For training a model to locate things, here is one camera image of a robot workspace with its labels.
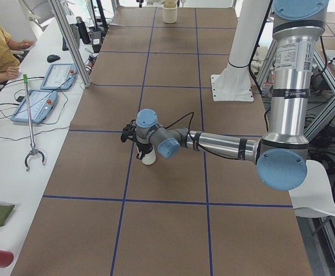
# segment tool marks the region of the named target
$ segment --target blue device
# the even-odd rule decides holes
[[[56,100],[58,92],[48,90],[29,91],[29,103],[31,105],[31,117],[34,123],[42,122],[50,113]],[[28,112],[26,99],[24,98],[19,104],[17,110],[10,118],[13,122],[28,122]]]
[[[77,74],[74,63],[54,63],[47,70],[41,84],[43,90],[68,90]]]

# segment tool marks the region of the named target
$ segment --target white cup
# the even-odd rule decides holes
[[[163,7],[162,8],[162,20],[167,24],[173,24],[177,22],[178,17],[178,6],[175,7]]]

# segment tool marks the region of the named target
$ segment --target metal pole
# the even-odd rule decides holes
[[[75,42],[73,33],[69,27],[68,20],[66,18],[65,12],[63,10],[63,6],[60,3],[60,0],[48,0],[52,9],[52,12],[56,18],[56,21],[58,22],[60,31],[66,41],[66,44],[69,48],[71,57],[78,69],[78,73],[81,76],[83,83],[85,87],[89,87],[91,80],[89,78],[89,75],[86,71],[86,68],[84,66],[81,54],[79,53],[79,49],[77,47],[77,44]]]

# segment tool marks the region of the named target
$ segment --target white desk surface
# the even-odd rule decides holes
[[[70,23],[75,23],[74,17],[68,20]],[[86,61],[90,53],[85,48],[92,51],[92,47],[83,45],[82,41],[80,44],[79,51],[83,61]],[[22,74],[27,74],[29,78],[45,76],[50,65],[46,58],[50,54],[61,57],[55,63],[73,62],[69,51],[62,51],[62,35],[56,20],[50,23],[21,63],[20,77]],[[42,80],[30,79],[29,88],[39,89]],[[8,85],[0,93],[0,104],[4,102],[17,103],[14,99],[14,93],[23,88],[23,82]],[[68,127],[81,100],[83,88],[82,79],[78,75],[71,89],[64,92],[68,97],[68,103],[66,103],[58,123],[54,125],[34,124],[34,133]],[[16,97],[19,95],[24,95],[24,92],[19,92]],[[44,122],[55,122],[65,101],[66,97],[59,93],[53,111]],[[6,116],[10,116],[16,106],[2,105],[0,109]],[[42,165],[40,156],[31,156],[28,162],[31,169],[26,172],[24,159],[31,150],[28,124],[14,123],[7,118],[0,120],[0,136],[12,139],[27,137],[20,141],[0,139],[0,202],[16,205],[6,225],[0,227],[0,250],[8,250],[14,254],[13,263],[7,268],[0,269],[0,276],[10,275],[12,272],[67,132],[67,129],[61,129],[36,135],[36,148],[45,154],[45,166]]]

